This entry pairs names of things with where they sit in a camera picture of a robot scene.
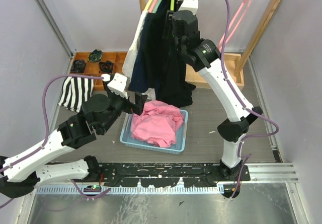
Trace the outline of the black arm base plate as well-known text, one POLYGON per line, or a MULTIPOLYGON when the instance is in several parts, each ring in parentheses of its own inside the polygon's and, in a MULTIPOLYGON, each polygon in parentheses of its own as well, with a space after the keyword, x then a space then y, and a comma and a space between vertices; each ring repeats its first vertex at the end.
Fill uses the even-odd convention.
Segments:
POLYGON ((239 172, 225 177, 221 166, 213 163, 100 163, 100 172, 91 182, 100 180, 106 187, 215 187, 224 181, 237 181, 239 172))

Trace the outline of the black printed t shirt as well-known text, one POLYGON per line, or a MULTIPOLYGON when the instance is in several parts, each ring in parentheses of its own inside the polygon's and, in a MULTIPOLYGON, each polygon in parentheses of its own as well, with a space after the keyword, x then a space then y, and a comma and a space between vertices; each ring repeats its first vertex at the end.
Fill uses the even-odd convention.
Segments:
POLYGON ((178 108, 190 106, 193 103, 192 91, 194 85, 185 81, 186 66, 178 60, 174 37, 165 34, 165 26, 171 0, 162 0, 156 13, 154 26, 157 26, 156 59, 155 59, 155 95, 162 101, 178 108))

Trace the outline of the pink t shirt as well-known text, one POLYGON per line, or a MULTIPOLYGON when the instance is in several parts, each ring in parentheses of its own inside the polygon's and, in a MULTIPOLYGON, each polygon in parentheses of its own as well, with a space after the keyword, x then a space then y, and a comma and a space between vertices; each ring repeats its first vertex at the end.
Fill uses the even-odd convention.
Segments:
POLYGON ((131 137, 161 148, 176 144, 176 133, 184 123, 180 109, 161 101, 144 104, 141 115, 131 120, 131 137))

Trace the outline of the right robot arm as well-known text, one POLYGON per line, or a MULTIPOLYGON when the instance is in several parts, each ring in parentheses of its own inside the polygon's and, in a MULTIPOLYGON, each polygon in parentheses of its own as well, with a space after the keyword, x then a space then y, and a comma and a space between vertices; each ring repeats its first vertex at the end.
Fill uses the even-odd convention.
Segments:
POLYGON ((219 169, 223 179, 231 181, 242 168, 242 138, 263 111, 244 97, 215 43, 200 37, 198 19, 191 11, 169 13, 164 33, 174 37, 179 61, 191 66, 208 83, 226 111, 227 119, 217 128, 224 139, 219 169))

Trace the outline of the pink plastic hanger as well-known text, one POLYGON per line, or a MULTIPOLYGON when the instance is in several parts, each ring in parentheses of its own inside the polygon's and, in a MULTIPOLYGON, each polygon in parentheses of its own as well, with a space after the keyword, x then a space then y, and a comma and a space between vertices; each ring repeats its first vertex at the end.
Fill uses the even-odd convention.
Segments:
POLYGON ((228 36, 227 36, 227 39, 225 41, 226 44, 229 42, 229 40, 232 38, 232 36, 234 35, 235 31, 237 30, 239 24, 241 23, 241 21, 244 18, 246 12, 249 9, 249 6, 250 6, 251 2, 252 2, 252 0, 243 0, 241 5, 240 5, 240 7, 237 10, 237 12, 235 13, 233 18, 231 19, 231 22, 230 22, 229 27, 228 27, 228 36))

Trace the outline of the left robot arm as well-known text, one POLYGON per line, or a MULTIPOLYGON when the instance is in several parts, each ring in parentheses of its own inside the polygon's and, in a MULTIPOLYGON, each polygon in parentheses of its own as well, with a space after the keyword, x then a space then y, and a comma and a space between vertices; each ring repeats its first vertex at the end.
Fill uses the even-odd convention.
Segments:
POLYGON ((97 181, 101 167, 94 156, 65 164, 51 161, 95 141, 97 135, 104 135, 122 112, 142 114, 146 99, 138 92, 135 103, 114 93, 93 95, 82 103, 79 113, 49 135, 45 144, 38 143, 15 157, 1 157, 1 194, 18 198, 48 183, 70 179, 97 181))

